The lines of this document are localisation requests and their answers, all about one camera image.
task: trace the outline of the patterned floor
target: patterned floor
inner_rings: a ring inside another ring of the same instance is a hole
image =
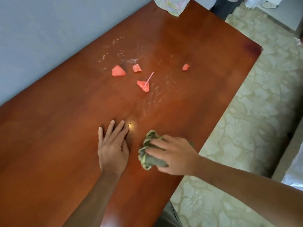
[[[200,155],[270,176],[302,99],[303,46],[259,9],[242,5],[226,22],[264,51]],[[184,177],[171,202],[184,227],[272,226],[242,202],[195,177]]]

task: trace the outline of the watermelon piece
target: watermelon piece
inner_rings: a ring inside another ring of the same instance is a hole
[[[142,72],[142,70],[141,70],[139,64],[135,64],[135,65],[133,66],[133,70],[134,70],[134,72]]]
[[[183,65],[182,70],[187,71],[190,66],[188,64]]]
[[[144,85],[146,84],[146,81],[137,81],[137,84],[139,85],[139,87],[145,91],[145,92],[149,92],[149,82],[147,82],[147,85],[144,87]]]
[[[126,76],[126,72],[119,65],[112,69],[112,76]]]

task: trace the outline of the blue-gray wall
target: blue-gray wall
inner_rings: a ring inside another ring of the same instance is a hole
[[[0,105],[151,0],[0,0]]]

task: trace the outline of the gray pants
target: gray pants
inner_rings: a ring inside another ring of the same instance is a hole
[[[153,227],[183,227],[170,201],[166,204],[161,216],[157,219]]]

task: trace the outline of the pink toothpick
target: pink toothpick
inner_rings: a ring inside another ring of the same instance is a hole
[[[143,88],[145,88],[145,86],[147,85],[147,83],[149,82],[149,79],[146,81],[146,83],[144,84],[144,87]]]

